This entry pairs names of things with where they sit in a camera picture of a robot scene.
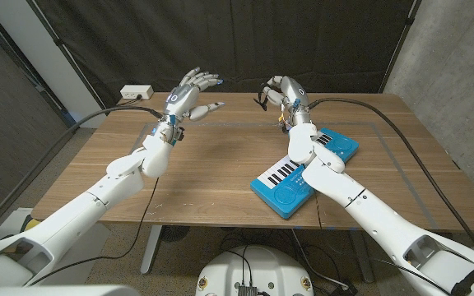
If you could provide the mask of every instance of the power outlet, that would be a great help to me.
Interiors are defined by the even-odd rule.
[[[142,96],[142,99],[150,99],[153,93],[152,86],[125,85],[120,91],[123,99],[136,99],[139,95]]]

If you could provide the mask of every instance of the wooden table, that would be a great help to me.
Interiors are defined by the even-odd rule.
[[[138,105],[161,111],[167,93],[154,94]],[[238,226],[304,229],[359,229],[337,203],[315,194],[289,219],[282,219],[250,189],[258,175],[287,154],[288,136],[277,127],[280,111],[264,112],[256,94],[201,93],[198,104],[226,102],[201,122],[186,120],[185,138],[170,156],[169,167],[151,197],[155,179],[119,203],[100,221],[153,224],[142,273],[156,255],[161,225]],[[310,100],[344,97],[364,101],[385,113],[402,130],[447,198],[474,231],[474,184],[396,95],[311,94]],[[425,229],[460,232],[462,227],[441,201],[410,152],[377,114],[353,104],[326,102],[312,110],[317,128],[327,127],[360,143],[346,172],[388,203],[405,219]],[[32,216],[42,220],[95,184],[107,165],[142,145],[156,119],[140,111],[110,114],[39,201]],[[353,236],[352,241],[363,242]],[[366,256],[366,248],[355,243]],[[366,281],[369,266],[360,261]]]

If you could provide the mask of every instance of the gray wall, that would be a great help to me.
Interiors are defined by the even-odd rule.
[[[474,182],[474,1],[422,1],[384,92],[400,95]]]

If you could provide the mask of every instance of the dark backdrop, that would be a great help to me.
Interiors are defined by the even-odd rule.
[[[36,0],[105,102],[125,84],[170,91],[190,69],[211,91],[257,92],[273,75],[310,92],[378,92],[413,0]]]

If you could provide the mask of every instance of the blue toy keyboard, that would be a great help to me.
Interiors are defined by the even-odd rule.
[[[347,162],[357,151],[359,144],[340,133],[327,128],[319,130],[313,141]],[[288,155],[250,183],[252,190],[277,214],[288,219],[314,193],[301,174],[304,167],[292,161]]]

